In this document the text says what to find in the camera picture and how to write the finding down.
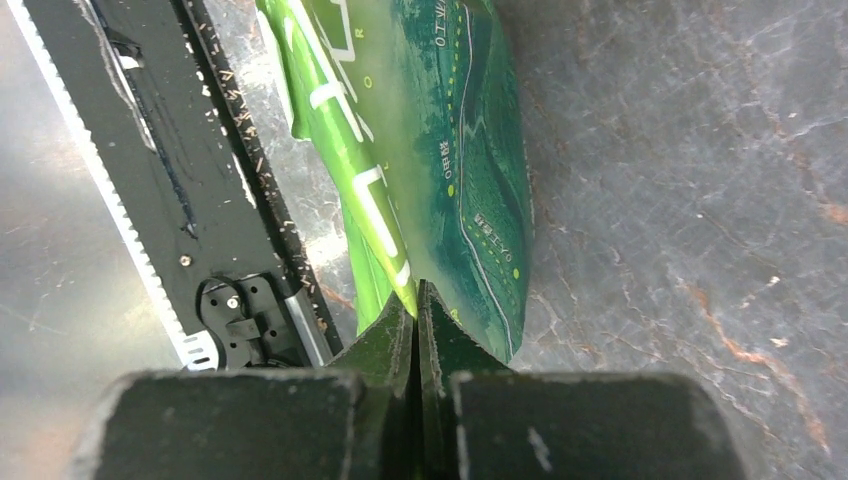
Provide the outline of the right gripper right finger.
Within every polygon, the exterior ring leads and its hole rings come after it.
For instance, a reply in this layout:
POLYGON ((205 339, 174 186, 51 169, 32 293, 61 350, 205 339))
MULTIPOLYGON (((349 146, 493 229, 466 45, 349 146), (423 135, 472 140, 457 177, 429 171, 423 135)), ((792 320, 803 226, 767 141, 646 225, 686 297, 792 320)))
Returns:
POLYGON ((517 372, 418 293, 428 479, 742 479, 710 395, 671 372, 517 372))

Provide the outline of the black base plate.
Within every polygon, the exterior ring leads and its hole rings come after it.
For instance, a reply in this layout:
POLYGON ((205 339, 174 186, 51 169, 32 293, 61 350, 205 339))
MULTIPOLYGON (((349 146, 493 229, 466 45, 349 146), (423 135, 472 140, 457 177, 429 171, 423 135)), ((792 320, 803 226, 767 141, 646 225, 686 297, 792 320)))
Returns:
POLYGON ((204 1, 22 1, 212 370, 340 351, 204 1))

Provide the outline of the green litter bag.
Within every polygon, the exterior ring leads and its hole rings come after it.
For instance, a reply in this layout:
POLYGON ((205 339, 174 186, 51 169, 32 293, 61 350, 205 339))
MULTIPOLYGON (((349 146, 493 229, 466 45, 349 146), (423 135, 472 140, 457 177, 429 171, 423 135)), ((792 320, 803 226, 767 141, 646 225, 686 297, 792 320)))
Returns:
POLYGON ((490 1, 260 1, 291 135, 340 200, 359 329, 420 281, 502 362, 524 330, 533 212, 515 68, 490 1))

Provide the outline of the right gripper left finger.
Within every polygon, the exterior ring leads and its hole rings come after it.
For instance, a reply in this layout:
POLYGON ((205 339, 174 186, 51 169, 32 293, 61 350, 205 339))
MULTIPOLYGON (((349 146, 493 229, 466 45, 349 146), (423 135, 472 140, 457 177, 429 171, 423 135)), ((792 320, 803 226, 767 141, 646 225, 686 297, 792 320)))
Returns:
POLYGON ((391 296, 322 368, 142 371, 110 386, 73 479, 410 479, 413 320, 391 296))

